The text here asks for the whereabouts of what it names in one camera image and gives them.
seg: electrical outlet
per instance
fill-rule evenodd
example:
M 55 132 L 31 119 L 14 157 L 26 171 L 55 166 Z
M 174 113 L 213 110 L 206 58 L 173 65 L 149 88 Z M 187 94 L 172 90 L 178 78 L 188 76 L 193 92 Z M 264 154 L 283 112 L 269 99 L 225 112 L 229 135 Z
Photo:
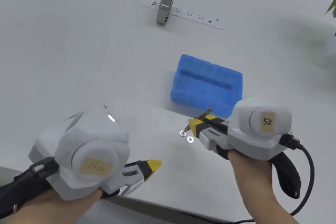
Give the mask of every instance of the electrical outlet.
M 158 1 L 144 1 L 142 5 L 154 10 L 159 9 Z M 224 30 L 224 26 L 219 20 L 219 18 L 212 18 L 201 13 L 194 12 L 192 10 L 181 8 L 173 5 L 170 15 L 191 20 L 193 22 L 201 23 L 206 26 L 211 26 L 220 30 Z

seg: human hand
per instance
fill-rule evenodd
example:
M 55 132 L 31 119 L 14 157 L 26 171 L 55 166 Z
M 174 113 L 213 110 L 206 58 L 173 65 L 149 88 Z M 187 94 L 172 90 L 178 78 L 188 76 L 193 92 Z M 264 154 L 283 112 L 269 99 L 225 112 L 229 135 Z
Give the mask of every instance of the human hand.
M 54 190 L 49 190 L 24 204 L 12 215 L 9 224 L 74 224 L 100 199 L 101 190 L 88 197 L 65 201 Z
M 244 205 L 257 223 L 298 224 L 277 202 L 272 188 L 272 165 L 268 161 L 252 159 L 237 151 L 229 151 L 228 158 Z
M 249 158 L 237 151 L 229 151 L 228 158 L 244 203 L 249 204 L 263 197 L 276 200 L 272 188 L 272 165 L 269 162 Z

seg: blue sponge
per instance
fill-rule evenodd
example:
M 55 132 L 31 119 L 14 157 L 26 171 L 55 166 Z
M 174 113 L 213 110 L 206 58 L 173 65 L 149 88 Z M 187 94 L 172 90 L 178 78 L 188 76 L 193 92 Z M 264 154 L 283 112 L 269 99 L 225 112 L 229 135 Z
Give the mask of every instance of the blue sponge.
M 174 102 L 228 118 L 242 99 L 242 73 L 190 55 L 182 55 L 174 78 L 171 99 Z

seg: metal ring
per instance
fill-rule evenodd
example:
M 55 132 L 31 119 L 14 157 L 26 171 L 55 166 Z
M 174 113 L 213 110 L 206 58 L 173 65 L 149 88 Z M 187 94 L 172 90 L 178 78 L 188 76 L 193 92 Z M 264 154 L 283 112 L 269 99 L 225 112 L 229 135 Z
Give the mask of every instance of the metal ring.
M 190 143 L 190 144 L 192 144 L 194 142 L 194 140 L 195 139 L 192 136 L 187 137 L 187 142 Z
M 179 135 L 180 135 L 180 137 L 185 137 L 185 136 L 187 136 L 187 133 L 185 133 L 184 131 L 180 131 Z

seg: beige sticker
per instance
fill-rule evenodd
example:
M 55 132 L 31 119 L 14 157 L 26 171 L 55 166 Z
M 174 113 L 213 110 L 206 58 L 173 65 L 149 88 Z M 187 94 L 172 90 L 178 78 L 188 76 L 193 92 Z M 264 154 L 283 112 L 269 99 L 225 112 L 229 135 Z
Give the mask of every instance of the beige sticker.
M 274 133 L 274 112 L 263 112 L 260 114 L 260 132 Z
M 87 157 L 79 168 L 79 174 L 93 174 L 107 177 L 112 170 L 112 163 L 104 162 L 98 158 Z

